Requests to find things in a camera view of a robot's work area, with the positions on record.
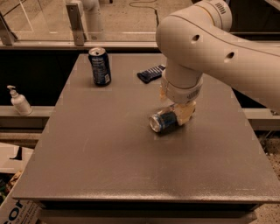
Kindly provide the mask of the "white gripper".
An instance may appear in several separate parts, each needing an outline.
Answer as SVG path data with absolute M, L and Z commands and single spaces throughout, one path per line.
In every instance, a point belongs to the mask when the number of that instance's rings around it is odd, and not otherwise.
M 174 112 L 180 126 L 187 123 L 195 111 L 194 101 L 201 90 L 203 78 L 201 72 L 191 69 L 171 72 L 165 69 L 162 74 L 159 98 L 165 102 L 167 98 L 175 103 Z

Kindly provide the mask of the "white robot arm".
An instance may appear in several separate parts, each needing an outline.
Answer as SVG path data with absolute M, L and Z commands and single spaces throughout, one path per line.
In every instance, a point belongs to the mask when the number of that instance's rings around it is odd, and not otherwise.
M 232 14 L 223 0 L 202 0 L 164 18 L 156 32 L 166 57 L 161 91 L 172 102 L 194 101 L 208 74 L 280 112 L 280 48 L 229 33 Z

